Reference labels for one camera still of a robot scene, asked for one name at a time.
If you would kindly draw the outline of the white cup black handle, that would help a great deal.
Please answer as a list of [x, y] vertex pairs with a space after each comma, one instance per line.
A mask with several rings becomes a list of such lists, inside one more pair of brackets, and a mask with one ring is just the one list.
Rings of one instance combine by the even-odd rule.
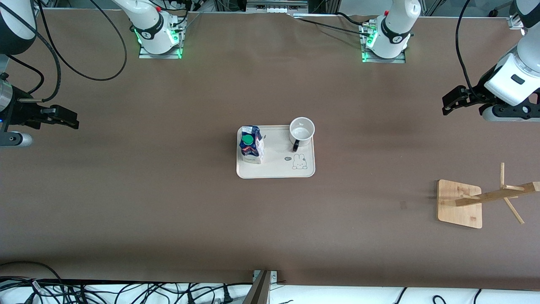
[[311, 119], [295, 118], [289, 125], [289, 140], [292, 143], [292, 151], [297, 152], [300, 147], [310, 144], [315, 132], [316, 127]]

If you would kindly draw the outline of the blue milk carton green cap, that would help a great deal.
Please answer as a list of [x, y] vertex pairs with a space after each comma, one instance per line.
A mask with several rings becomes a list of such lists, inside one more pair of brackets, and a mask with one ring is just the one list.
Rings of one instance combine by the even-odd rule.
[[242, 126], [240, 128], [238, 147], [243, 162], [262, 164], [264, 161], [265, 144], [259, 126]]

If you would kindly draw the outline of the wooden cup rack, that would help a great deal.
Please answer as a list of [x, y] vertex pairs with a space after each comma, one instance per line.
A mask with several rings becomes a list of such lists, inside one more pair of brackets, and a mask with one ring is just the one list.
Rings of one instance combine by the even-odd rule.
[[519, 224], [524, 220], [511, 203], [512, 198], [540, 193], [540, 182], [528, 182], [522, 185], [510, 185], [505, 181], [505, 163], [500, 163], [499, 189], [482, 192], [476, 185], [450, 180], [437, 181], [436, 217], [438, 221], [480, 229], [483, 227], [483, 205], [504, 201]]

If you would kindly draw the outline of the cream rabbit print tray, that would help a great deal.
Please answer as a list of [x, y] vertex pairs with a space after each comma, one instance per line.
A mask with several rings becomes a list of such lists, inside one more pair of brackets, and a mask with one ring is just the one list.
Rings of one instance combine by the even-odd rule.
[[237, 131], [236, 173], [243, 179], [311, 177], [316, 171], [314, 140], [292, 152], [288, 125], [259, 125], [264, 143], [262, 164], [243, 161], [239, 143], [242, 129]]

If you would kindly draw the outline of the grey aluminium profile bar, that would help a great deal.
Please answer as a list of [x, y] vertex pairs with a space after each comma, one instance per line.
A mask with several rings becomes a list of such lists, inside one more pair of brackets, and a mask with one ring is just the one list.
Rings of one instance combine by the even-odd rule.
[[277, 283], [277, 278], [277, 271], [254, 271], [254, 283], [242, 304], [269, 304], [270, 287], [272, 284]]

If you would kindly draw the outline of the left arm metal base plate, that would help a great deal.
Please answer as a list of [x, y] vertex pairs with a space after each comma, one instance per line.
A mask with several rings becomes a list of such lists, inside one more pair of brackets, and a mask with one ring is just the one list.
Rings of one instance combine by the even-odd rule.
[[374, 53], [370, 48], [374, 40], [376, 39], [378, 33], [375, 29], [375, 25], [370, 22], [363, 22], [362, 25], [358, 26], [361, 44], [361, 54], [363, 63], [393, 63], [393, 64], [404, 64], [406, 62], [405, 51], [402, 50], [397, 57], [394, 58], [383, 58]]

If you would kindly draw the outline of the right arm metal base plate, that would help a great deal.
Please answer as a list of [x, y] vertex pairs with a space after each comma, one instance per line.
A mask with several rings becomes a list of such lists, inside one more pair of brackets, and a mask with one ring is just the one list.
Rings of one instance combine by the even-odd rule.
[[161, 17], [147, 29], [135, 27], [140, 44], [140, 58], [180, 59], [182, 58], [185, 23], [164, 22]]

